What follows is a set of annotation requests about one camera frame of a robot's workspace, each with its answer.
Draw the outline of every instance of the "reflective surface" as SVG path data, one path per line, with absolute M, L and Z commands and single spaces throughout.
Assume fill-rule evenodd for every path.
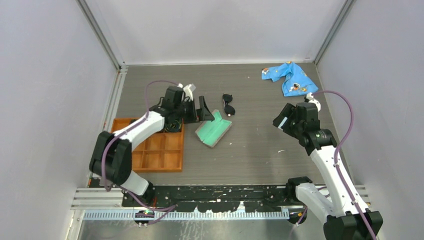
M 324 240 L 325 237 L 321 223 L 312 212 L 309 212 L 306 221 L 299 227 L 287 220 L 161 221 L 140 228 L 133 221 L 84 220 L 78 239 Z

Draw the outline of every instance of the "blue cloth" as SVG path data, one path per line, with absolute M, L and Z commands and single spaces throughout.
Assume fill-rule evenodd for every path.
M 302 96 L 318 91 L 318 87 L 305 74 L 302 68 L 291 61 L 281 66 L 272 66 L 262 70 L 263 80 L 271 79 L 276 82 L 284 76 L 285 81 L 281 86 L 284 97 Z

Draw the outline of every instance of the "wooden tray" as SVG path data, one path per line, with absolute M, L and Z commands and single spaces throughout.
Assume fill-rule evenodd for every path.
M 121 130 L 137 118 L 115 118 L 111 132 Z M 148 137 L 132 152 L 136 173 L 166 173 L 183 170 L 184 124 L 181 132 L 159 132 Z

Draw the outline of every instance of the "gray wood surface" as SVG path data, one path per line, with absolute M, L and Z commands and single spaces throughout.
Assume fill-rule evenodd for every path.
M 214 148 L 199 141 L 195 130 L 200 123 L 186 125 L 183 171 L 179 173 L 143 173 L 153 184 L 219 185 L 219 184 L 285 184 L 288 178 L 308 176 L 323 183 L 311 158 L 298 141 L 272 125 L 286 103 L 296 104 L 303 97 L 284 97 L 279 81 L 261 79 L 261 69 L 277 64 L 214 64 L 130 66 L 125 78 L 117 118 L 141 117 L 146 112 L 145 86 L 151 81 L 168 80 L 196 86 L 194 97 L 205 96 L 210 111 L 217 109 L 232 121 L 231 129 Z M 299 63 L 304 72 L 321 89 L 313 63 Z M 164 96 L 167 83 L 151 85 L 150 105 Z M 231 94 L 230 103 L 236 114 L 227 117 L 222 95 Z M 323 94 L 319 119 L 321 127 L 336 133 Z

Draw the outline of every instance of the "sunglasses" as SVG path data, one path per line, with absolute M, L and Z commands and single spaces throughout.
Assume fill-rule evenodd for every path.
M 231 103 L 232 100 L 233 100 L 232 95 L 226 94 L 226 93 L 222 95 L 222 101 L 224 102 L 224 112 L 228 115 L 228 117 L 236 114 L 236 110 L 234 109 L 234 107 L 229 105 L 229 103 Z

